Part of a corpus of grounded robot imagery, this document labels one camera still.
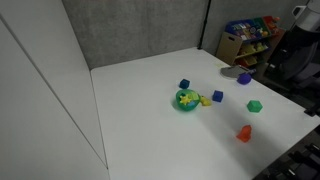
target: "green cube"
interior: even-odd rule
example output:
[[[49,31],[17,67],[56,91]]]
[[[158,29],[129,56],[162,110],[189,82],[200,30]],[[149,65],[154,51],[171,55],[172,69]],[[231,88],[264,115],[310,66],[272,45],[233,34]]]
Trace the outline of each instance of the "green cube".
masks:
[[[251,100],[249,101],[247,108],[250,112],[254,112],[254,113],[258,113],[261,111],[262,109],[262,105],[260,103],[260,101],[256,101],[256,100]]]

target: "white wall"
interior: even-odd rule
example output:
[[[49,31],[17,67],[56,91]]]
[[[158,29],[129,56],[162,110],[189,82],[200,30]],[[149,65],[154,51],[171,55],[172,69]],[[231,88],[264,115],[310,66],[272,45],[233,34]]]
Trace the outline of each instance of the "white wall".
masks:
[[[61,0],[1,0],[0,13],[105,162],[90,73]]]
[[[108,170],[0,21],[0,179],[109,180]]]

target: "gray wall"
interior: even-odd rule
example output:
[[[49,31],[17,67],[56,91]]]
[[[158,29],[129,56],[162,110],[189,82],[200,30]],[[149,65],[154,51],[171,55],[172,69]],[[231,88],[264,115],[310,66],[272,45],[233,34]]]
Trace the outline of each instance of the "gray wall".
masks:
[[[208,0],[63,0],[89,68],[195,47]],[[203,47],[215,54],[225,24],[265,15],[289,28],[307,0],[212,0]]]

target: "blue cube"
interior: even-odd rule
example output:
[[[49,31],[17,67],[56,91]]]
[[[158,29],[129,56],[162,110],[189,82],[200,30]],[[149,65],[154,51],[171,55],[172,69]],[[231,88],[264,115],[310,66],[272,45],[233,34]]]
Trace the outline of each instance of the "blue cube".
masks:
[[[221,91],[214,91],[212,95],[212,100],[216,102],[221,102],[223,98],[223,92]]]
[[[188,80],[186,80],[186,79],[182,79],[182,81],[180,82],[179,87],[180,87],[181,89],[188,89],[189,84],[190,84],[190,81],[188,81]]]

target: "white table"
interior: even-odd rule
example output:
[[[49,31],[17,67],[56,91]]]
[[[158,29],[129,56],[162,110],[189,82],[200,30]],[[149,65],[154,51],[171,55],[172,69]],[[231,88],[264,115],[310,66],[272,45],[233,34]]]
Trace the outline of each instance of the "white table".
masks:
[[[111,180],[251,179],[319,123],[304,108],[256,81],[243,86],[220,76],[227,66],[195,48],[92,71]],[[182,112],[178,84],[222,103]],[[250,113],[246,104],[263,109]],[[235,136],[252,126],[252,138]]]

